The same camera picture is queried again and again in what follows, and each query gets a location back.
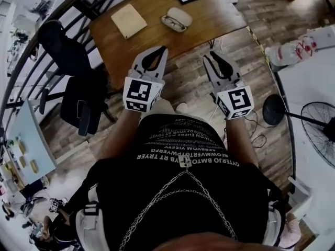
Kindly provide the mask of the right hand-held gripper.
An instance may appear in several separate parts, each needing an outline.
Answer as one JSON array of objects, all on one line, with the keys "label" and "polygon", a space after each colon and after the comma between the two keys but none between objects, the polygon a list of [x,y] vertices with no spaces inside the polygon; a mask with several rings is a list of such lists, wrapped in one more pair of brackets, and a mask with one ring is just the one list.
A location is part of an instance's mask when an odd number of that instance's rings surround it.
[{"label": "right hand-held gripper", "polygon": [[249,85],[240,78],[237,63],[225,54],[210,51],[213,62],[206,55],[203,64],[213,87],[214,102],[223,112],[226,120],[247,116],[254,109]]}]

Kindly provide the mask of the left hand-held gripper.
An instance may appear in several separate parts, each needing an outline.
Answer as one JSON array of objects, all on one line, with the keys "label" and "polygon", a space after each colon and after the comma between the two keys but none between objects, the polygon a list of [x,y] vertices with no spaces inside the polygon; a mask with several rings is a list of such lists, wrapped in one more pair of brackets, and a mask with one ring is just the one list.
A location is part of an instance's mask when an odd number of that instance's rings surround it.
[{"label": "left hand-held gripper", "polygon": [[148,113],[152,109],[165,85],[162,77],[167,60],[165,46],[152,47],[137,55],[125,78],[122,98],[127,110]]}]

